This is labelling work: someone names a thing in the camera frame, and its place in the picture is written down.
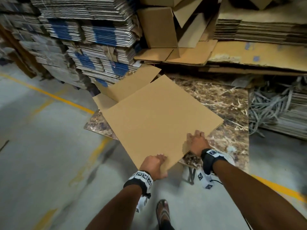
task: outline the table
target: table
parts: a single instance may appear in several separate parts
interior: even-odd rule
[[[248,91],[244,88],[213,84],[201,78],[175,75],[168,77],[224,119],[223,124],[208,136],[208,141],[214,149],[231,154],[235,165],[248,173]],[[99,110],[93,114],[84,128],[118,140]],[[188,181],[194,184],[196,170],[202,166],[201,159],[188,153],[179,163],[189,167]]]

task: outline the gray floor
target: gray floor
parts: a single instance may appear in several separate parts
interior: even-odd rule
[[[57,81],[29,79],[15,65],[0,67],[27,84],[95,111],[90,94]],[[0,229],[84,229],[136,170],[123,147],[83,129],[90,113],[0,76]],[[250,172],[297,192],[307,186],[306,143],[263,131],[250,138]],[[181,165],[154,184],[153,197],[131,229],[156,229],[156,202],[170,205],[175,229],[248,229],[224,187],[183,181]],[[283,195],[304,216],[305,202]]]

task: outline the black cable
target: black cable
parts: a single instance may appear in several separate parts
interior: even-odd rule
[[[218,182],[218,183],[220,183],[221,185],[223,185],[223,183],[221,183],[220,181],[218,181],[218,180],[210,180],[210,182],[212,182],[212,181],[215,181],[215,182]],[[245,220],[245,222],[246,222],[246,224],[248,225],[248,228],[250,229],[250,230],[252,230],[251,229],[251,226],[249,225],[249,223],[248,223],[248,221],[246,220],[246,218],[244,217],[244,215],[241,213],[241,215],[242,215],[242,217],[243,217],[243,219]]]

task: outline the pant leg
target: pant leg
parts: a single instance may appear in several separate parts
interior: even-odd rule
[[[169,222],[168,220],[163,220],[160,224],[159,230],[175,230],[172,225],[171,222]]]

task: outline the sandal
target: sandal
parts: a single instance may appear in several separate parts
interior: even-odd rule
[[[164,215],[166,215],[169,219],[169,221],[171,221],[171,218],[169,217],[169,211],[165,209],[165,206],[164,206],[164,202],[167,202],[165,199],[161,199],[158,203],[157,203],[157,206],[156,206],[156,215],[157,215],[157,220],[158,220],[158,225],[160,226],[161,224],[161,219]],[[158,216],[158,207],[159,205],[162,204],[163,205],[163,209],[160,213],[160,216]]]

